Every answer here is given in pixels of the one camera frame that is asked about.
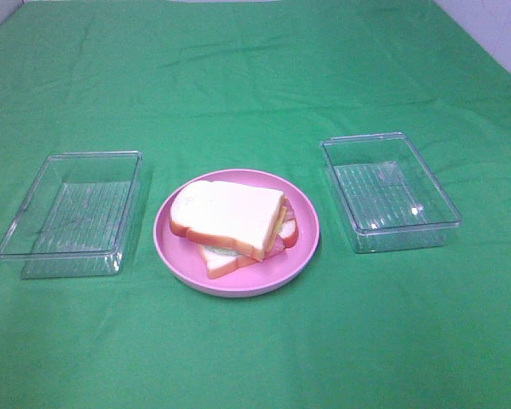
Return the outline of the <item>bread slice tray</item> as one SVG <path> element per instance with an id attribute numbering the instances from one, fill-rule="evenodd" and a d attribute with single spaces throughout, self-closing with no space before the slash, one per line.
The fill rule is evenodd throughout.
<path id="1" fill-rule="evenodd" d="M 273 188 L 194 181 L 178 192 L 170 206 L 170 230 L 195 243 L 261 261 L 273 242 L 284 198 L 282 191 Z"/>

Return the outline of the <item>yellow cheese slice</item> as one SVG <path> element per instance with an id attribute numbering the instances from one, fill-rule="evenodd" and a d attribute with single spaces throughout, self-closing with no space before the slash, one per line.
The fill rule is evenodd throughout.
<path id="1" fill-rule="evenodd" d="M 271 232 L 271 236 L 270 236 L 271 241 L 274 241 L 276 236 L 280 233 L 286 213 L 287 213 L 287 207 L 285 205 L 282 205 L 280 207 L 280 211 L 278 213 L 277 220 L 276 220 L 276 222 L 273 226 L 273 230 Z"/>

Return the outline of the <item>brown bacon strip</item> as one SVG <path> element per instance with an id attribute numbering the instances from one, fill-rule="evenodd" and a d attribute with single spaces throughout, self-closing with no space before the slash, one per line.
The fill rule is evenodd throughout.
<path id="1" fill-rule="evenodd" d="M 271 232 L 273 230 L 273 226 L 277 220 L 278 213 L 282 205 L 285 205 L 287 207 L 287 213 L 285 215 L 280 233 L 276 236 L 274 241 L 271 241 L 270 240 Z M 268 228 L 268 234 L 264 245 L 265 250 L 264 257 L 269 258 L 285 249 L 293 247 L 298 240 L 298 236 L 299 232 L 297 227 L 295 211 L 290 201 L 287 198 L 283 198 L 281 205 L 273 215 L 272 222 L 270 224 L 270 227 Z"/>

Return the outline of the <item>green lettuce leaf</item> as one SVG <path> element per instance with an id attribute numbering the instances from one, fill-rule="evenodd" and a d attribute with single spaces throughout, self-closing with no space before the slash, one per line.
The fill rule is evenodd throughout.
<path id="1" fill-rule="evenodd" d="M 235 250 L 230 250 L 227 248 L 221 248 L 221 247 L 215 247 L 215 246 L 209 246 L 206 245 L 204 247 L 207 251 L 212 251 L 216 254 L 222 255 L 222 256 L 238 256 L 239 253 Z"/>

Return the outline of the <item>white bread slice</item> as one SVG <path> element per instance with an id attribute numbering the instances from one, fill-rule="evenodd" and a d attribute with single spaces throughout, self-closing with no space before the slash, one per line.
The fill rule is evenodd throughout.
<path id="1" fill-rule="evenodd" d="M 248 267 L 258 263 L 256 259 L 239 253 L 238 256 L 222 256 L 212 251 L 207 251 L 205 245 L 198 245 L 198 250 L 204 260 L 207 276 L 217 279 L 239 268 Z"/>

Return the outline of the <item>pink round plate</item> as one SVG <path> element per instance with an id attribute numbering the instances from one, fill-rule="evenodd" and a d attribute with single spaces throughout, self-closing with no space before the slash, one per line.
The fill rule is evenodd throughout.
<path id="1" fill-rule="evenodd" d="M 213 296 L 253 297 L 286 285 L 310 262 L 319 243 L 319 217 L 309 197 L 296 185 L 274 174 L 250 169 L 218 170 L 201 175 L 198 179 L 233 181 L 283 191 L 296 213 L 299 239 L 293 247 L 263 262 L 256 262 L 218 279 L 210 279 L 197 245 L 170 231 L 169 209 L 180 191 L 177 188 L 161 205 L 153 226 L 156 250 L 177 279 Z"/>

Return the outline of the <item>green tablecloth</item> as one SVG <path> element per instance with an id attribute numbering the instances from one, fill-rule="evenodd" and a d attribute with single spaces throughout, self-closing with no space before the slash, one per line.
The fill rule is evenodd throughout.
<path id="1" fill-rule="evenodd" d="M 462 214 L 439 248 L 352 251 L 322 140 L 407 134 Z M 0 408 L 511 408 L 511 76 L 430 1 L 34 2 L 0 27 L 0 241 L 53 153 L 139 150 L 112 277 L 0 260 Z M 262 297 L 183 285 L 158 208 L 261 169 L 319 213 Z"/>

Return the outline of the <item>clear right plastic tray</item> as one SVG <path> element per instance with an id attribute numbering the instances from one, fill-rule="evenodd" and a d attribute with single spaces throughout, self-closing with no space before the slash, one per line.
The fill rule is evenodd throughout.
<path id="1" fill-rule="evenodd" d="M 461 225 L 460 212 L 407 135 L 338 136 L 320 146 L 355 252 L 442 246 Z"/>

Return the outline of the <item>clear plastic tray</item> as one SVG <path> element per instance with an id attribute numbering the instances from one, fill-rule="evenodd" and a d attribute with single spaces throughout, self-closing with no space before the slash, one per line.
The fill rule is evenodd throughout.
<path id="1" fill-rule="evenodd" d="M 141 190 L 139 151 L 48 156 L 0 243 L 23 279 L 117 274 Z"/>
<path id="2" fill-rule="evenodd" d="M 461 225 L 460 212 L 407 135 L 338 136 L 320 146 L 355 252 L 442 246 Z"/>

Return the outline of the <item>clear left plastic tray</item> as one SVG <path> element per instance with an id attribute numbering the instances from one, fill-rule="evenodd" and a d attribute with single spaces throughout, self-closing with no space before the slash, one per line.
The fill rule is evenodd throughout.
<path id="1" fill-rule="evenodd" d="M 0 243 L 23 279 L 117 274 L 141 190 L 139 151 L 48 156 Z"/>

